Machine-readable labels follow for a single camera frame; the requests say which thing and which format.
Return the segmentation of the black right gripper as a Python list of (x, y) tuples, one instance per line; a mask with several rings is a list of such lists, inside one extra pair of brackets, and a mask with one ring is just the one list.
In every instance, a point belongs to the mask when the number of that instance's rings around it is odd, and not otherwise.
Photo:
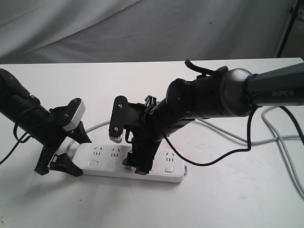
[(165, 99), (156, 101), (153, 96), (146, 97), (146, 103), (130, 103), (124, 129), (126, 134), (132, 133), (132, 151), (123, 160), (126, 167), (135, 168), (139, 175), (149, 174), (155, 155), (162, 141), (156, 120), (152, 115), (165, 104)]

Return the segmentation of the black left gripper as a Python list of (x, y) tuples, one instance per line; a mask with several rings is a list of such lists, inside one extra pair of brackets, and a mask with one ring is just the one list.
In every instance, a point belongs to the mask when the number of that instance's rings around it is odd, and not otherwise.
[(66, 153), (57, 154), (59, 147), (67, 137), (79, 144), (92, 142), (84, 129), (82, 121), (69, 132), (63, 129), (66, 106), (47, 110), (39, 104), (33, 110), (38, 120), (33, 127), (33, 137), (43, 145), (35, 167), (35, 172), (40, 175), (46, 175), (50, 171), (59, 171), (74, 177), (83, 175), (83, 171), (72, 162)]

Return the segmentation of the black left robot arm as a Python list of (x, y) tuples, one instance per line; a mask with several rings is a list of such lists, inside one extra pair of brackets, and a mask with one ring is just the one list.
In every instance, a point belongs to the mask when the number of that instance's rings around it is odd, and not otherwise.
[(34, 138), (42, 144), (36, 173), (46, 175), (49, 171), (60, 171), (74, 177), (83, 174), (66, 153), (56, 154), (67, 137), (79, 144), (91, 142), (81, 121), (85, 112), (81, 98), (74, 98), (66, 106), (47, 110), (13, 74), (1, 69), (0, 112), (15, 124), (13, 135), (17, 143)]

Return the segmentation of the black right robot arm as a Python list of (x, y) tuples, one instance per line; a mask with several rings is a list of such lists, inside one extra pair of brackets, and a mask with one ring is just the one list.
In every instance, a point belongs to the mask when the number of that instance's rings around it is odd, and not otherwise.
[(196, 119), (248, 117), (262, 106), (303, 105), (304, 66), (253, 74), (242, 68), (202, 68), (189, 60), (185, 65), (198, 72), (195, 80), (175, 79), (166, 96), (157, 102), (147, 96), (143, 104), (128, 105), (126, 133), (133, 135), (132, 150), (123, 164), (146, 175), (152, 169), (162, 140)]

